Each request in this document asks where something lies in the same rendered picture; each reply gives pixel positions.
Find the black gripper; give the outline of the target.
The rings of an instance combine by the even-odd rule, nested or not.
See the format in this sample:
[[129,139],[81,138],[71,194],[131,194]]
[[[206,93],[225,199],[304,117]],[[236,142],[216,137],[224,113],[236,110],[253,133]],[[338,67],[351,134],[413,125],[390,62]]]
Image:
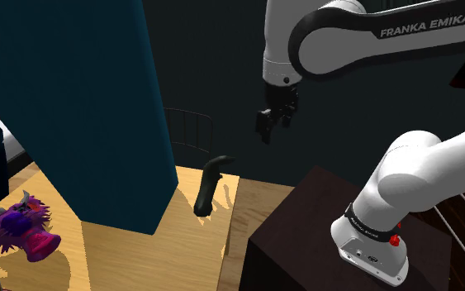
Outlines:
[[277,119],[272,113],[281,116],[283,127],[291,125],[292,117],[298,110],[297,84],[276,86],[266,83],[264,96],[268,108],[257,112],[255,131],[260,134],[261,141],[268,145],[271,141],[272,129],[277,124]]

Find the dark brown robot stand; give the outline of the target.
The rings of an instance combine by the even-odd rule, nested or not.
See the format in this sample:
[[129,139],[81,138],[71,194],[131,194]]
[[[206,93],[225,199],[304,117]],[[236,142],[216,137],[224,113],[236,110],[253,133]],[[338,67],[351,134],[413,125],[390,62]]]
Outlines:
[[249,238],[239,291],[448,291],[452,239],[406,216],[410,269],[396,288],[342,260],[331,223],[359,188],[316,166]]

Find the light wooden table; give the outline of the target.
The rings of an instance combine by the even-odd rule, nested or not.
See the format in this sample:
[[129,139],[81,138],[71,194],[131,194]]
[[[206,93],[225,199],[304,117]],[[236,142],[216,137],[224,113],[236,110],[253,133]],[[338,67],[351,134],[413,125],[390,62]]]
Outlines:
[[8,208],[29,191],[51,211],[56,252],[30,263],[23,250],[0,254],[0,280],[11,291],[216,291],[239,179],[223,174],[213,210],[196,217],[202,171],[177,168],[178,187],[152,236],[82,222],[42,172],[5,197]]

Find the large dark teal box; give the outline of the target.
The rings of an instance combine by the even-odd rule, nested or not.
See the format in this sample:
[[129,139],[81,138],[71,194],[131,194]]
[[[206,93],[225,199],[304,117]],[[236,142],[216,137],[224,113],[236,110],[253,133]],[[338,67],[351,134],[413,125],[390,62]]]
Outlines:
[[0,0],[0,120],[79,219],[156,231],[178,177],[141,0]]

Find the purple spiky monster toy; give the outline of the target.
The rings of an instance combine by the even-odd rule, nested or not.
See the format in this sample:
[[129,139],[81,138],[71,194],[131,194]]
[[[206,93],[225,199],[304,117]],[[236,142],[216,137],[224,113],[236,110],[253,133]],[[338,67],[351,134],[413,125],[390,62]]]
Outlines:
[[0,254],[17,247],[24,250],[29,262],[37,262],[56,251],[61,237],[45,229],[49,208],[26,190],[19,203],[0,208]]

